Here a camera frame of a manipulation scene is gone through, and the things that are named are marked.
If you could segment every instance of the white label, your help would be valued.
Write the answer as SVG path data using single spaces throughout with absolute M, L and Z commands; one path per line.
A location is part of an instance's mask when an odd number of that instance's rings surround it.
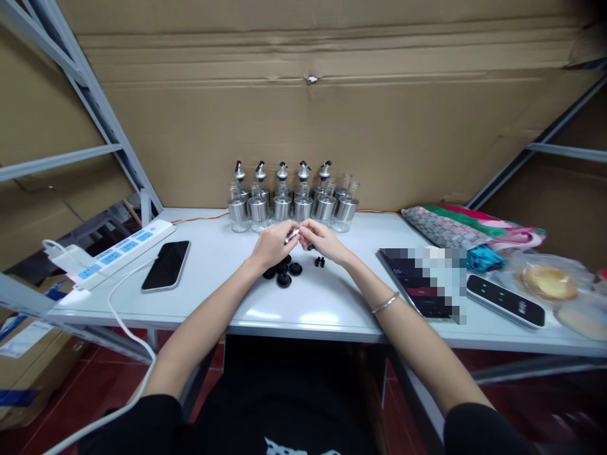
M 52 329 L 44 322 L 33 322 L 0 348 L 0 355 L 19 358 Z

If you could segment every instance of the black cap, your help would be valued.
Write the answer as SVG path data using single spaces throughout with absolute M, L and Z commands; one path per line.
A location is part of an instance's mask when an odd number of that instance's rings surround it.
M 276 275 L 276 268 L 270 267 L 264 272 L 262 277 L 264 277 L 265 279 L 272 279 L 274 278 L 274 275 Z
M 286 273 L 282 273 L 276 278 L 276 284 L 279 288 L 288 288 L 291 286 L 291 277 Z
M 287 273 L 289 270 L 289 265 L 286 262 L 279 262 L 278 264 L 276 264 L 276 272 L 278 272 L 279 274 L 282 273 Z
M 289 273 L 293 276 L 299 276 L 302 274 L 302 266 L 299 265 L 299 262 L 293 262 L 289 265 Z

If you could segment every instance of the plastic bag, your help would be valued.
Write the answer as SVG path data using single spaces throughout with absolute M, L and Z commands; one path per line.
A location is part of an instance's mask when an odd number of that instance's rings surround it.
M 554 255 L 518 254 L 491 278 L 506 289 L 551 308 L 564 302 L 584 301 L 594 276 L 578 261 Z
M 598 341 L 607 341 L 607 296 L 589 294 L 584 302 L 567 302 L 556 318 L 571 330 Z

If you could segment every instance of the power strip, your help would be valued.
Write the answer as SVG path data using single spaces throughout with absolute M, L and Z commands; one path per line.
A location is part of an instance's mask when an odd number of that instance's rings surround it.
M 89 269 L 68 277 L 75 283 L 74 288 L 79 291 L 93 289 L 104 282 L 108 276 L 116 273 L 162 239 L 175 232 L 175 229 L 175 226 L 168 221 L 152 221 L 145 228 L 95 256 L 95 263 Z M 98 270 L 105 276 L 94 272 L 94 270 Z

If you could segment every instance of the red tile floor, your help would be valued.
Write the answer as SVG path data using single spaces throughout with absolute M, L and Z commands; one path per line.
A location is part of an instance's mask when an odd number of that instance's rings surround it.
M 133 332 L 145 338 L 146 331 L 135 329 Z M 160 346 L 170 335 L 171 332 L 159 331 Z M 495 351 L 456 349 L 455 352 L 470 370 L 529 357 Z M 194 409 L 194 417 L 223 373 L 223 358 L 224 345 L 220 344 Z M 0 432 L 3 455 L 40 455 L 86 423 L 98 419 L 108 408 L 123 406 L 146 370 L 147 365 L 121 354 L 96 345 L 89 346 L 47 408 L 32 424 Z M 605 374 L 598 374 L 602 376 L 591 379 L 598 384 L 607 383 Z M 604 418 L 602 409 L 607 404 L 606 397 L 600 393 L 599 396 L 592 395 L 583 385 L 584 381 L 578 381 L 576 385 L 566 377 L 553 376 L 485 385 L 482 389 L 496 409 L 532 442 L 605 439 L 605 422 L 601 419 Z M 390 455 L 427 454 L 391 367 L 382 420 Z M 75 447 L 64 452 L 76 453 Z

